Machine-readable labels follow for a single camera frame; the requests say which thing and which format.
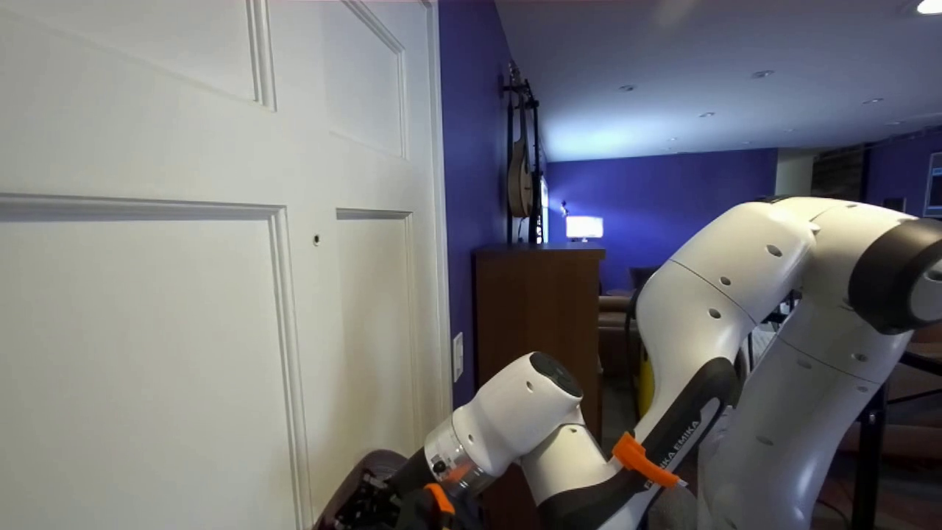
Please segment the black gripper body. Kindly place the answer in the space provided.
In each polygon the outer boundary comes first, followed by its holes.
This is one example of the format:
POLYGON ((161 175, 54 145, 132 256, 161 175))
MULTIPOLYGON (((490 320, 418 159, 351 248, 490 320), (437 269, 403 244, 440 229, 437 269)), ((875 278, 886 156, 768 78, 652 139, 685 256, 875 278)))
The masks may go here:
POLYGON ((465 499, 450 499, 444 487, 434 481, 423 454, 407 457, 391 487, 401 506, 391 530, 482 530, 479 510, 465 499))

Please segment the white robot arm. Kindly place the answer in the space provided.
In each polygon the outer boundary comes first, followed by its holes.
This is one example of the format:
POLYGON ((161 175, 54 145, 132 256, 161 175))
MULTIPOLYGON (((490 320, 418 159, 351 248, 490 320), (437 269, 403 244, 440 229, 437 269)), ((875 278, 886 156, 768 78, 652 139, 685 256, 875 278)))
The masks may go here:
POLYGON ((699 462, 696 530, 811 530, 825 472, 909 335, 942 318, 942 228, 786 197, 696 234, 637 294, 655 400, 613 447, 582 388, 529 351, 412 457, 368 454, 316 530, 482 530, 469 500, 510 468, 543 530, 638 530, 699 462))

